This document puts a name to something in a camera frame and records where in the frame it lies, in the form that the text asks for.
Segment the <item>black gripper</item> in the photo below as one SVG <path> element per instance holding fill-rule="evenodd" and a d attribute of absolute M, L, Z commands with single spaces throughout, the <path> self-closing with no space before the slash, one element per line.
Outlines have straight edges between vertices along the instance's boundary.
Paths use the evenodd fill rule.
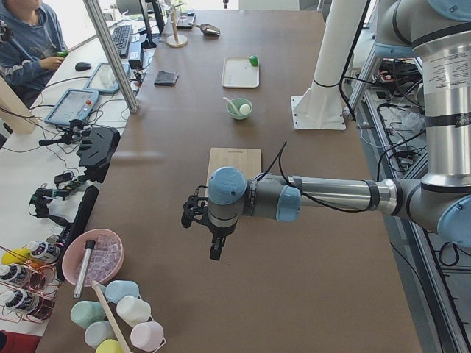
<path fill-rule="evenodd" d="M 206 226 L 213 235 L 209 257 L 211 260 L 220 260 L 226 237 L 235 231 L 236 226 L 218 227 L 210 221 L 208 216 L 209 198 L 199 195 L 201 188 L 207 188 L 207 186 L 198 185 L 194 193 L 191 194 L 187 202 L 184 203 L 181 224 L 186 229 L 189 228 L 193 222 Z"/>

